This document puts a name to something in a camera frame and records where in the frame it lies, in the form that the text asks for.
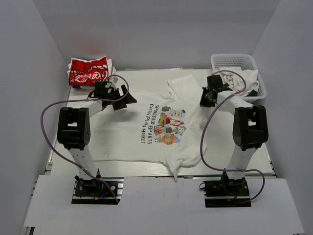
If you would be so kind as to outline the white SpongeBob print t-shirt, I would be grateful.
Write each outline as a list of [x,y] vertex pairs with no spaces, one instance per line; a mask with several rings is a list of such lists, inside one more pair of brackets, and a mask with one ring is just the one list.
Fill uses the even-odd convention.
[[133,91],[135,104],[108,106],[90,120],[89,149],[94,161],[133,161],[165,165],[177,177],[193,167],[207,145],[201,142],[202,90],[192,75],[170,79],[166,95]]

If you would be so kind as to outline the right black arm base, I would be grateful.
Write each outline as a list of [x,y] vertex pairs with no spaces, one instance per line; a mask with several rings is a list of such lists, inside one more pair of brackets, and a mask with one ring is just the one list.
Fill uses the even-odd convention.
[[220,179],[210,178],[199,185],[204,192],[206,208],[251,207],[250,193],[245,178],[229,179],[226,174]]

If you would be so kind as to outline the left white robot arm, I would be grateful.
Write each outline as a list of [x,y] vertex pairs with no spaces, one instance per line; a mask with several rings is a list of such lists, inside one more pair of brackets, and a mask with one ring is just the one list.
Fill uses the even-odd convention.
[[78,181],[87,180],[87,190],[92,195],[103,191],[99,169],[96,168],[89,149],[91,139],[90,118],[111,105],[113,109],[126,108],[128,104],[137,103],[125,85],[119,89],[108,81],[96,82],[95,89],[88,100],[75,107],[63,107],[59,112],[57,141],[71,154],[79,169]]

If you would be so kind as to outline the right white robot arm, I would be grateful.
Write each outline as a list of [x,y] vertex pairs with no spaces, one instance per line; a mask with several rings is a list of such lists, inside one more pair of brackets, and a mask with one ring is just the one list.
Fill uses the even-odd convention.
[[230,88],[223,86],[219,75],[207,77],[207,86],[203,87],[200,106],[215,108],[208,121],[220,107],[233,115],[232,136],[235,147],[229,164],[222,170],[226,180],[221,182],[222,192],[233,195],[245,177],[253,154],[268,140],[266,109],[263,105],[256,106],[236,96]]

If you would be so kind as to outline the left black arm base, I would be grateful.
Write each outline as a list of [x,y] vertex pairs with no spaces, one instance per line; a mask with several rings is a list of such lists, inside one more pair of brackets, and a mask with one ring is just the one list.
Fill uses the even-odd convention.
[[72,204],[118,205],[123,192],[124,179],[104,179],[108,187],[94,179],[75,176]]

